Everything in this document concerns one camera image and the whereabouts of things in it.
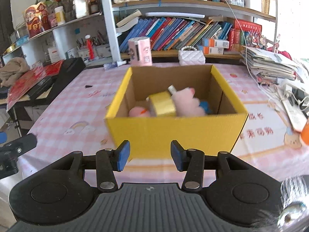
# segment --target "pink checkered tablecloth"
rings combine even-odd
[[[298,135],[291,130],[286,114],[274,110],[275,103],[268,101],[257,88],[246,67],[215,66],[250,113],[232,153],[278,180],[309,174],[308,150],[301,146]],[[98,150],[114,147],[104,116],[127,69],[128,66],[109,71],[103,68],[85,70],[60,93],[30,130],[37,135],[38,144],[19,158],[23,178],[72,151],[94,155]],[[181,183],[184,174],[176,170],[171,159],[132,159],[124,171],[116,172],[115,176],[118,184]],[[85,180],[96,186],[95,171],[87,170]],[[204,172],[205,186],[214,180],[214,171]]]

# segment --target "pink plush toy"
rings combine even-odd
[[[174,101],[177,116],[199,117],[206,115],[204,109],[199,106],[199,99],[193,97],[195,94],[194,88],[185,88],[183,90],[176,91],[173,86],[170,86],[168,89],[172,94],[171,98]]]
[[[129,117],[146,118],[150,117],[150,112],[144,107],[136,106],[129,111]]]

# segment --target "pink pencil holder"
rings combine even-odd
[[[149,37],[134,37],[129,39],[129,55],[132,66],[151,66],[152,56]]]

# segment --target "stack of papers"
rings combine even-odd
[[[246,50],[241,52],[241,61],[246,65]],[[278,78],[296,79],[296,73],[302,69],[300,64],[293,62],[282,54],[247,47],[247,64],[258,82],[273,82]]]

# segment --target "brown cloth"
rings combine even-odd
[[[0,68],[1,87],[12,86],[23,73],[29,70],[30,67],[22,57],[12,58],[4,67]]]

